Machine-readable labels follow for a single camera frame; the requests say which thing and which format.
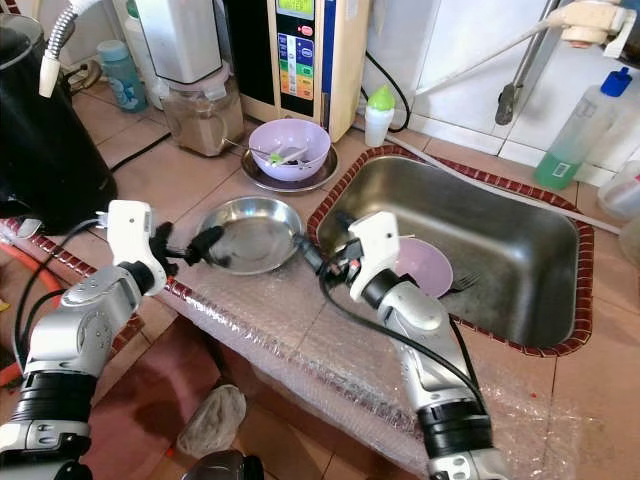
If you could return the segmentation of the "green dish soap bottle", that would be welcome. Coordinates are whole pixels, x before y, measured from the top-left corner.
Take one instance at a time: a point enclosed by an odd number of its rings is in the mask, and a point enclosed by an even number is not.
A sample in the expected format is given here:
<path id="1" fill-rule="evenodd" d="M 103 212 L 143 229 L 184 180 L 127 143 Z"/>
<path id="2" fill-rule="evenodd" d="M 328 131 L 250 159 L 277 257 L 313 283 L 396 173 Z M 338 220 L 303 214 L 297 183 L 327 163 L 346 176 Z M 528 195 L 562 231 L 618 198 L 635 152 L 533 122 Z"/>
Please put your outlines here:
<path id="1" fill-rule="evenodd" d="M 623 96 L 632 81 L 630 68 L 621 67 L 586 88 L 532 174 L 538 186 L 566 188 L 581 166 L 604 148 L 605 137 L 628 115 Z"/>

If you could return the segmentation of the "white jar green lid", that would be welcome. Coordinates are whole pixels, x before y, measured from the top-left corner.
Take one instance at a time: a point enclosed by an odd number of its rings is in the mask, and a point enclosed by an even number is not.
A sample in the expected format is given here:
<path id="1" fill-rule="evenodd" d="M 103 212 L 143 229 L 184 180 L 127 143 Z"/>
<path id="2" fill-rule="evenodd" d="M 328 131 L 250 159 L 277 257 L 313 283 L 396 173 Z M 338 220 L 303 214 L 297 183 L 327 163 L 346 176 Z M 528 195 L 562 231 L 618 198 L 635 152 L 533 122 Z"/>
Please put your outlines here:
<path id="1" fill-rule="evenodd" d="M 123 20 L 125 44 L 131 50 L 134 65 L 136 65 L 143 86 L 147 90 L 148 102 L 156 109 L 163 110 L 163 100 L 168 96 L 168 87 L 163 81 L 160 81 L 155 72 L 136 3 L 134 0 L 124 1 L 125 14 L 127 14 L 127 18 Z"/>

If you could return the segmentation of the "white blender with clear jar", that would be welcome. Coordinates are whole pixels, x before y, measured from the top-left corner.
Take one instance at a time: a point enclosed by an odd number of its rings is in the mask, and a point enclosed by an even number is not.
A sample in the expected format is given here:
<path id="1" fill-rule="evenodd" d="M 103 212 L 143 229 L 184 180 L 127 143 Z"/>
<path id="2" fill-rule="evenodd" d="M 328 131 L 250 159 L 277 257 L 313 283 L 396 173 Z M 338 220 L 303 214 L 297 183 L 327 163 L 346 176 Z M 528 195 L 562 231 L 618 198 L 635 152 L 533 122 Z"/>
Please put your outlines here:
<path id="1" fill-rule="evenodd" d="M 243 136 L 244 114 L 233 65 L 223 55 L 215 0 L 134 0 L 166 124 L 184 150 L 223 154 Z"/>

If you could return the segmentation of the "clear plastic bag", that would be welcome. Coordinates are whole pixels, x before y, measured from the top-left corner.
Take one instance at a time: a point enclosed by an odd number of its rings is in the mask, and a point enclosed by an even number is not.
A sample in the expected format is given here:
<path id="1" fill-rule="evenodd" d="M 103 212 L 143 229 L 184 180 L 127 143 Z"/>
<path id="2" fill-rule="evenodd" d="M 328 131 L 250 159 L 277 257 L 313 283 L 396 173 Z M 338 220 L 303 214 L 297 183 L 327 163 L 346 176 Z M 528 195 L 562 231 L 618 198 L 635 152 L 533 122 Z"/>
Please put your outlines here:
<path id="1" fill-rule="evenodd" d="M 236 385 L 216 387 L 193 413 L 175 448 L 193 458 L 229 451 L 247 410 L 247 399 Z"/>

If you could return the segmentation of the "teal bottle blue cap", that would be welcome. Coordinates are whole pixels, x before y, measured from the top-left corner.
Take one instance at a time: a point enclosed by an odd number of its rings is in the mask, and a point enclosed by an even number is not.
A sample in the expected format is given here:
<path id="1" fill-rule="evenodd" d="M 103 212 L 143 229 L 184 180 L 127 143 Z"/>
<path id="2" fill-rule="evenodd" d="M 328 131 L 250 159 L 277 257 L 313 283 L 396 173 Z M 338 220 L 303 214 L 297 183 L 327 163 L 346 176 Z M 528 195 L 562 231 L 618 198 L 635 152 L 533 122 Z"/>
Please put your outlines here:
<path id="1" fill-rule="evenodd" d="M 131 50 L 120 40 L 97 44 L 102 73 L 108 81 L 116 105 L 124 113 L 142 113 L 147 109 L 146 88 L 137 72 Z"/>

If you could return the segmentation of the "beige water purifier with panel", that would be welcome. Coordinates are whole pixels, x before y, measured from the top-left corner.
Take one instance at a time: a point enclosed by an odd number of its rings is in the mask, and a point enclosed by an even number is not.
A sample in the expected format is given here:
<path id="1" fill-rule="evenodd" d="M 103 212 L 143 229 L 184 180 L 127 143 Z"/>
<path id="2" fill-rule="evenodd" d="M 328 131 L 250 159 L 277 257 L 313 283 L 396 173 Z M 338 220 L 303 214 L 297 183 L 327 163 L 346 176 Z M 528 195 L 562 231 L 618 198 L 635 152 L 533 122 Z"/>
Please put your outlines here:
<path id="1" fill-rule="evenodd" d="M 355 123 L 372 0 L 221 0 L 244 114 Z"/>

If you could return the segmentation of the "clear bubble wrap sheet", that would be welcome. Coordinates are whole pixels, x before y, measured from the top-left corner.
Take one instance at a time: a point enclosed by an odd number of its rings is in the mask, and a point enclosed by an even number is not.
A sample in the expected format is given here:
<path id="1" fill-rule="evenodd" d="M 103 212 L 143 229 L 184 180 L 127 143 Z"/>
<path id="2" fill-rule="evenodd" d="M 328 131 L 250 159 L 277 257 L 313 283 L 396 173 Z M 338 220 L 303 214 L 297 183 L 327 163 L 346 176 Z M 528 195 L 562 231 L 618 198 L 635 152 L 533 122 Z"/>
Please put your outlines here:
<path id="1" fill-rule="evenodd" d="M 161 300 L 246 357 L 312 415 L 426 476 L 428 456 L 397 344 L 340 314 L 300 261 L 256 276 L 197 266 L 172 280 Z M 552 358 L 526 355 L 475 326 L 463 324 L 461 332 L 512 479 L 588 480 L 593 420 L 553 396 Z"/>

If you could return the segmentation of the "small white bottle green cap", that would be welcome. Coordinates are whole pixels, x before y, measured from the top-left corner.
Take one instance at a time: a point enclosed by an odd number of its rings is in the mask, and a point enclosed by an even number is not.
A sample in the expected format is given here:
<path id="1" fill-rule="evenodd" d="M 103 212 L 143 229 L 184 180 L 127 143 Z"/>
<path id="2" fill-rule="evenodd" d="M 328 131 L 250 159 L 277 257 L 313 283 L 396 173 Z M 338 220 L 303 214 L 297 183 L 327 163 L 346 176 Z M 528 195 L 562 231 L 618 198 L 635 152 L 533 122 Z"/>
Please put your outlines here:
<path id="1" fill-rule="evenodd" d="M 365 119 L 365 143 L 369 147 L 383 146 L 390 129 L 390 123 L 396 115 L 396 100 L 389 84 L 384 84 L 367 97 Z"/>

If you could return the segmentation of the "black electric kettle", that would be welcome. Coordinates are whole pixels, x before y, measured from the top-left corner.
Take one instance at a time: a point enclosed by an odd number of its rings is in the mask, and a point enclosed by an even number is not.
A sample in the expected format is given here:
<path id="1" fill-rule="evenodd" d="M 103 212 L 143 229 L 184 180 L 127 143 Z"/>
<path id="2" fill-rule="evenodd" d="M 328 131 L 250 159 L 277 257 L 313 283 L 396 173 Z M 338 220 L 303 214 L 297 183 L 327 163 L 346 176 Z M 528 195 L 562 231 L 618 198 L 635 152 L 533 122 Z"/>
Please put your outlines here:
<path id="1" fill-rule="evenodd" d="M 68 87 L 38 92 L 44 29 L 26 15 L 1 17 L 0 215 L 38 220 L 64 236 L 118 196 L 116 182 L 73 108 Z"/>

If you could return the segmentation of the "lilac plastic bowl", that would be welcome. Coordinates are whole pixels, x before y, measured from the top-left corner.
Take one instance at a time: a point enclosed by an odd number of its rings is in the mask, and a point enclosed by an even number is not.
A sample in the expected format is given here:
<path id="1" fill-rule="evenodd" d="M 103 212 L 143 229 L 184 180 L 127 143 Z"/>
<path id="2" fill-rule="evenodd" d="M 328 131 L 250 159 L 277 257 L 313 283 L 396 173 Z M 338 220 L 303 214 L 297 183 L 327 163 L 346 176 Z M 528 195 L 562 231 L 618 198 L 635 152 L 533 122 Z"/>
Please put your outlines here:
<path id="1" fill-rule="evenodd" d="M 278 180 L 302 180 L 314 175 L 325 163 L 332 140 L 319 124 L 307 120 L 282 118 L 261 124 L 248 138 L 253 160 L 262 172 Z M 262 154 L 279 146 L 306 147 L 310 163 L 302 165 L 269 165 Z"/>
<path id="2" fill-rule="evenodd" d="M 411 276 L 425 294 L 439 298 L 452 287 L 454 270 L 451 261 L 439 248 L 412 236 L 399 238 L 399 252 L 393 271 Z"/>

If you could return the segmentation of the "hanging metal tongs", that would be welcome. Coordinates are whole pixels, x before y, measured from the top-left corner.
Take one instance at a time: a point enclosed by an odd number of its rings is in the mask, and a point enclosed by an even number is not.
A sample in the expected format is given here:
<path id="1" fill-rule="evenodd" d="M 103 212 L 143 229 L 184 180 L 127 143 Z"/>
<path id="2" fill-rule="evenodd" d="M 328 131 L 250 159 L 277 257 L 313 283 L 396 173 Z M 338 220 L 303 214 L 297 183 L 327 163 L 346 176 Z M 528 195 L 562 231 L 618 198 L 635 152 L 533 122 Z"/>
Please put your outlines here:
<path id="1" fill-rule="evenodd" d="M 531 88 L 531 78 L 535 72 L 540 72 L 549 59 L 549 52 L 544 54 L 544 47 L 549 45 L 547 40 L 549 26 L 538 27 L 527 37 L 524 54 L 518 61 L 512 81 L 506 84 L 499 93 L 494 120 L 498 125 L 509 125 L 515 119 L 516 108 L 522 105 L 525 93 Z"/>

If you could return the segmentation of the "stainless steel sink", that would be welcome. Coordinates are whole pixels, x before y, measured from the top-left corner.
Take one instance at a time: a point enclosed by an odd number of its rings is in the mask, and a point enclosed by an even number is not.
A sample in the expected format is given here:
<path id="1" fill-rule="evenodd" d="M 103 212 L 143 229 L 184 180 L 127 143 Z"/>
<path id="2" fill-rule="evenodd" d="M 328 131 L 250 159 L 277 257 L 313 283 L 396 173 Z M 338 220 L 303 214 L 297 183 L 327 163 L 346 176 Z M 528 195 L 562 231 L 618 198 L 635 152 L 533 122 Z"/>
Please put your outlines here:
<path id="1" fill-rule="evenodd" d="M 526 355 L 568 355 L 591 332 L 591 241 L 568 218 L 472 186 L 401 154 L 358 160 L 308 219 L 321 251 L 338 250 L 335 211 L 396 215 L 399 233 L 433 244 L 454 274 L 480 273 L 443 305 Z"/>

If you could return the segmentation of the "white faucet pipe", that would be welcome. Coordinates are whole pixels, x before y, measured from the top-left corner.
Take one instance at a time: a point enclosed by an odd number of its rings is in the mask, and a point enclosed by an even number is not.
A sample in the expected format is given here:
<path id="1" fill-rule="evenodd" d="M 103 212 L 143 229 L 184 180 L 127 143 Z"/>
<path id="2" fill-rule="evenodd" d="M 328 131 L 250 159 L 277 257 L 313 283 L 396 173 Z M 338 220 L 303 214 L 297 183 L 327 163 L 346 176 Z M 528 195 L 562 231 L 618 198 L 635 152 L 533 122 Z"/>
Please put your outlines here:
<path id="1" fill-rule="evenodd" d="M 413 95 L 425 95 L 442 87 L 443 84 L 451 83 L 547 29 L 562 29 L 562 40 L 570 42 L 575 49 L 600 46 L 604 58 L 620 60 L 625 52 L 625 45 L 634 33 L 636 23 L 639 22 L 640 10 L 623 6 L 621 0 L 573 0 L 545 13 L 539 22 L 532 24 L 521 35 L 504 41 L 499 46 L 489 47 L 483 55 L 474 56 L 470 63 L 417 87 Z"/>

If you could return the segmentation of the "clear plastic container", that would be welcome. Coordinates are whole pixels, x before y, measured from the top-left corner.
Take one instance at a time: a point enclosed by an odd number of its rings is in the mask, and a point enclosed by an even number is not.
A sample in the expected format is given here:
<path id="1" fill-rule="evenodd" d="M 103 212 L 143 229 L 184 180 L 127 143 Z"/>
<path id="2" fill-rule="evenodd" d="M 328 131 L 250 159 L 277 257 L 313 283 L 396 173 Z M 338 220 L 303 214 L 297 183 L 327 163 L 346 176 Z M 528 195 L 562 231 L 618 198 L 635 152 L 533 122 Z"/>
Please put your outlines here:
<path id="1" fill-rule="evenodd" d="M 618 233 L 620 250 L 637 270 L 640 270 L 640 157 L 627 161 L 599 188 L 598 202 L 613 218 L 623 220 Z"/>

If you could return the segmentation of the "green and white utensil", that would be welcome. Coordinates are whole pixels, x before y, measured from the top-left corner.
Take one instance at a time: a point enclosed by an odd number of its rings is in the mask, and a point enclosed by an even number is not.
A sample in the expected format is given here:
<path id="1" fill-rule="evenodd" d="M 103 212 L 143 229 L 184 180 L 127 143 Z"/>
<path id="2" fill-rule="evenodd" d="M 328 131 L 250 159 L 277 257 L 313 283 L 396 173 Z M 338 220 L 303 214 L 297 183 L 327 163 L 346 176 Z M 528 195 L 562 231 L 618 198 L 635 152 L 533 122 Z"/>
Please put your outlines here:
<path id="1" fill-rule="evenodd" d="M 266 164 L 269 165 L 302 165 L 310 163 L 306 147 L 279 146 L 273 151 L 262 154 Z"/>

